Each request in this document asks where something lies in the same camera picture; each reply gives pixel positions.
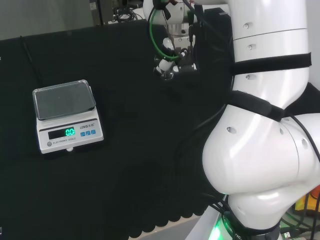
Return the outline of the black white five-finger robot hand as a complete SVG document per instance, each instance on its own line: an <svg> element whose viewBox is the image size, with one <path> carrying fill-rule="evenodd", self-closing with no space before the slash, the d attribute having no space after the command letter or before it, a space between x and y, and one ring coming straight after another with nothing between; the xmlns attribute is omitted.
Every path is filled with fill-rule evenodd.
<svg viewBox="0 0 320 240"><path fill-rule="evenodd" d="M178 58L168 59L164 56L156 56L154 58L156 66L153 68L153 73L164 81L171 81L179 75L196 72L194 40L195 37L191 40L189 37L174 37L172 41L169 37L165 37L160 50L169 57Z"/></svg>

